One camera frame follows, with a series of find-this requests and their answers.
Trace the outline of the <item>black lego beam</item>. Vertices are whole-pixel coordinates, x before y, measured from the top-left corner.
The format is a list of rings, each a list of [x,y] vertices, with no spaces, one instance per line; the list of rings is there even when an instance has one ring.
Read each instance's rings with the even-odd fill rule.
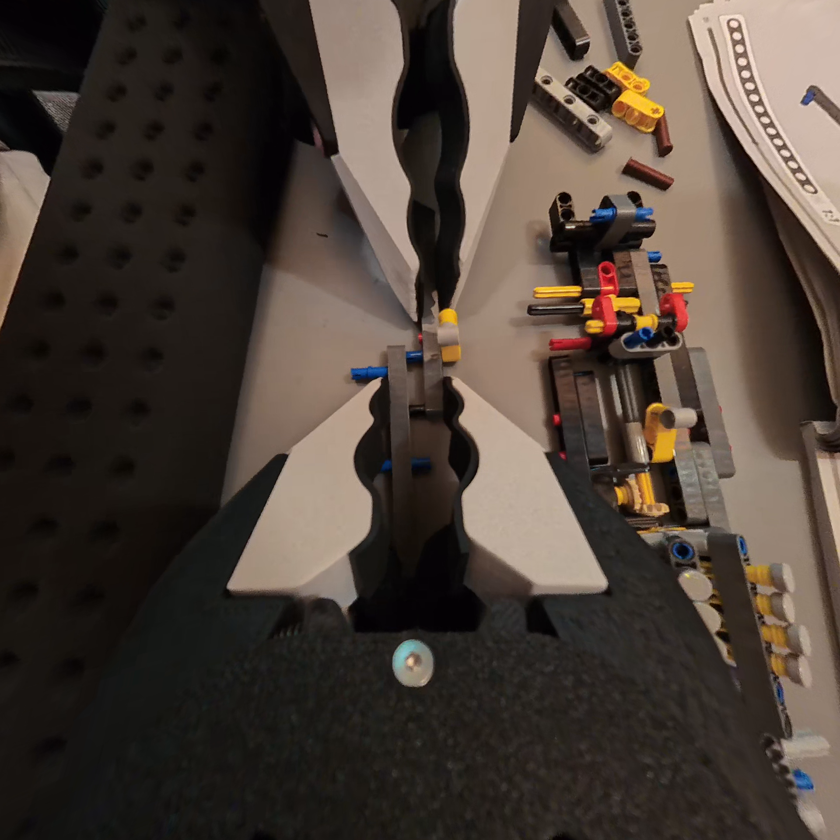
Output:
[[[553,3],[551,25],[567,56],[574,61],[586,57],[591,37],[570,1]]]

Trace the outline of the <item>black lego connector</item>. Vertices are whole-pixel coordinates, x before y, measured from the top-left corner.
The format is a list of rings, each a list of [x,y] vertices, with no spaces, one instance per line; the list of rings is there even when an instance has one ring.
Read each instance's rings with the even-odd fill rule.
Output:
[[[593,65],[586,66],[564,86],[595,112],[611,111],[623,87]]]

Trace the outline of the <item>dark grey short lego beam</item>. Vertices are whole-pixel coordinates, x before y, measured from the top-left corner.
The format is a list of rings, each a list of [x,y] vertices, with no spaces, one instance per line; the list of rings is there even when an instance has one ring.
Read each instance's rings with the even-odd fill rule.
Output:
[[[617,60],[635,70],[644,47],[631,1],[603,1]]]

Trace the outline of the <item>partly built lego chassis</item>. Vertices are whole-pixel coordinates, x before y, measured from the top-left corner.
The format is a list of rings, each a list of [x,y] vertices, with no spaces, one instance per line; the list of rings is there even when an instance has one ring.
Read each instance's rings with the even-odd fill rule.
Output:
[[[805,826],[823,816],[800,758],[823,747],[794,734],[788,684],[810,687],[812,643],[795,619],[787,563],[755,563],[729,528],[721,480],[735,468],[703,349],[686,345],[689,282],[657,251],[653,208],[637,192],[606,195],[577,217],[571,194],[549,208],[552,255],[573,282],[533,291],[528,315],[579,319],[549,343],[560,456],[584,472],[673,571],[710,632],[761,750]]]

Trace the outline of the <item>yellow lego connector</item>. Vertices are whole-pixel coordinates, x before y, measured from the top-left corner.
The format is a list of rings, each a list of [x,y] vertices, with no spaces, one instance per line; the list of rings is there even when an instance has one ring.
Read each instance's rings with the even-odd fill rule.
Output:
[[[620,61],[604,70],[621,89],[611,113],[641,133],[653,133],[665,116],[665,107],[649,97],[650,80]]]

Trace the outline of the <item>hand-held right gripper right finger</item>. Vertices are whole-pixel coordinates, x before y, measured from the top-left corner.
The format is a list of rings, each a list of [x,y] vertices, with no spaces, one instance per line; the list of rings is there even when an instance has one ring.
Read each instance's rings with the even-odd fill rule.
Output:
[[[457,479],[455,579],[483,602],[594,595],[607,579],[540,444],[457,377],[446,377],[448,463]]]

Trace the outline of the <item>open instruction booklet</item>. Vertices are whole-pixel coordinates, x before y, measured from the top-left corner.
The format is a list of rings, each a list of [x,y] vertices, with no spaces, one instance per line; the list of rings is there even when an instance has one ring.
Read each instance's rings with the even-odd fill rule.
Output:
[[[822,342],[815,376],[832,408],[800,428],[838,720],[838,2],[705,2],[689,29],[708,90],[760,173]]]

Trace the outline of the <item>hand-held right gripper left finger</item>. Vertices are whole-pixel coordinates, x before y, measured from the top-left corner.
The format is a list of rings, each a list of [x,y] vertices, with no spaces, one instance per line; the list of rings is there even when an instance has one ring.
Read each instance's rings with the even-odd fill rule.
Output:
[[[355,599],[351,551],[373,523],[373,497],[354,456],[372,430],[371,400],[384,380],[359,390],[287,455],[227,582],[231,595]]]

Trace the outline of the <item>light grey lego beam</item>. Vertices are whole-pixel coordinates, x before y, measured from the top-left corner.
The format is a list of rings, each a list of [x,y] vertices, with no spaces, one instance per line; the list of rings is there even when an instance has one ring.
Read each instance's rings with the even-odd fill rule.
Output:
[[[613,138],[609,123],[542,67],[534,77],[531,101],[591,154],[603,151]]]

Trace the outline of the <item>black dimpled mat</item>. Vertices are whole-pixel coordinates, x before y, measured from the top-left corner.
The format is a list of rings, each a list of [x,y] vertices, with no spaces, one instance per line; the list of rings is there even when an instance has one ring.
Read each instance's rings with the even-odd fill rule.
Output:
[[[259,2],[113,2],[2,327],[2,833],[215,513],[291,139]]]

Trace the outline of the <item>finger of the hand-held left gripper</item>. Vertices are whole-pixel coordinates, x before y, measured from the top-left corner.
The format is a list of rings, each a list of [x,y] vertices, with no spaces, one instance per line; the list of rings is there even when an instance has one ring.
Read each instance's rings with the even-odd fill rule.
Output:
[[[390,1],[313,1],[310,9],[338,143],[333,167],[381,274],[416,322],[411,185],[395,142],[394,108],[405,69],[401,17]]]
[[[435,10],[435,291],[454,307],[508,157],[519,2],[442,2]]]

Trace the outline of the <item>long dark grey lego beam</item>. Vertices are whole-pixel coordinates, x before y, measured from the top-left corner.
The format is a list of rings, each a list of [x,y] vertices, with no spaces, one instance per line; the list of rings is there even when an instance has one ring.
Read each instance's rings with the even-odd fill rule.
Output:
[[[397,344],[388,345],[386,366],[390,396],[392,541],[401,562],[403,577],[411,579],[417,563],[417,551],[406,347]]]

